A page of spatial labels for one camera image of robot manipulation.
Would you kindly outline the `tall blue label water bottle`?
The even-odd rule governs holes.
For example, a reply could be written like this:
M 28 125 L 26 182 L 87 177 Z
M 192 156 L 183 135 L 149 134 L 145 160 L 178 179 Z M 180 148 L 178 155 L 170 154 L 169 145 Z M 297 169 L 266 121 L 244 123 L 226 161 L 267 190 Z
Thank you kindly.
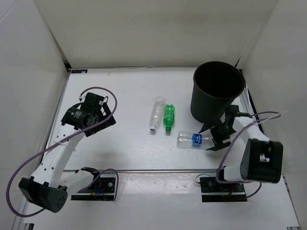
M 214 147 L 213 138 L 208 135 L 179 131 L 177 147 L 181 149 L 207 150 Z

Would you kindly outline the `clear bottle blue cap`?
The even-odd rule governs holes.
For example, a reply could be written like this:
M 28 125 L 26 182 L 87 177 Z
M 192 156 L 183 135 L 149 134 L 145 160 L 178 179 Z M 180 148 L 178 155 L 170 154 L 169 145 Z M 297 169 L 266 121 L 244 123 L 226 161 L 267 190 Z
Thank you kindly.
M 155 99 L 151 117 L 150 117 L 150 131 L 155 132 L 160 125 L 164 107 L 166 105 L 166 99 L 162 96 L 158 96 Z

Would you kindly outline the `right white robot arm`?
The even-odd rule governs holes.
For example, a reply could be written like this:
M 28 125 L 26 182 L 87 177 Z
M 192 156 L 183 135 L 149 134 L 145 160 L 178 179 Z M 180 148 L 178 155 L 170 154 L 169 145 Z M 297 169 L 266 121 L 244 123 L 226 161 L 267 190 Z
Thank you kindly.
M 192 136 L 194 144 L 203 144 L 208 150 L 227 149 L 216 172 L 215 185 L 218 190 L 225 192 L 233 183 L 279 182 L 283 145 L 260 131 L 258 124 L 265 121 L 265 118 L 255 120 L 253 115 L 240 112 L 237 105 L 230 105 L 225 109 L 225 121 L 218 121 L 210 128 L 210 138 L 201 134 Z M 246 145 L 242 159 L 236 166 L 225 166 L 224 161 L 238 138 Z

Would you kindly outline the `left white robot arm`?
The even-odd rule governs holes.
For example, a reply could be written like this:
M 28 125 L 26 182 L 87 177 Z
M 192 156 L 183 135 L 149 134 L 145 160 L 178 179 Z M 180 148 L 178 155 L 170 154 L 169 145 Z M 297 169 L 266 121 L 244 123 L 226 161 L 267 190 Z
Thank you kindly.
M 55 139 L 56 147 L 47 151 L 41 164 L 29 178 L 22 178 L 19 188 L 28 202 L 53 213 L 59 212 L 68 196 L 79 191 L 103 192 L 99 171 L 83 167 L 74 175 L 62 179 L 62 173 L 84 138 L 114 125 L 115 119 L 107 105 L 107 98 L 87 93 L 79 105 L 64 114 Z

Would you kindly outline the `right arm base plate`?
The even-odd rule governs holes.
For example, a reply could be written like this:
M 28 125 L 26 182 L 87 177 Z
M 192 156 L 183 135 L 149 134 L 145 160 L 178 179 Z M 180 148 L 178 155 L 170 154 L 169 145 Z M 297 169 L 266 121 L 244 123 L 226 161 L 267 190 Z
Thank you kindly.
M 195 183 L 201 187 L 203 203 L 247 202 L 243 184 L 219 184 L 215 177 L 206 173 L 197 175 Z

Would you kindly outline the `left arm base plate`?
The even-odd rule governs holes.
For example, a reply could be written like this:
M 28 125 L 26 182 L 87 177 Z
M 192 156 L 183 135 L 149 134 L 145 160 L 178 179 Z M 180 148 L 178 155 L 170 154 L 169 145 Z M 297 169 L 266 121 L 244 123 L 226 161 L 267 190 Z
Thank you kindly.
M 93 185 L 71 195 L 72 201 L 114 201 L 117 195 L 118 176 L 102 176 Z

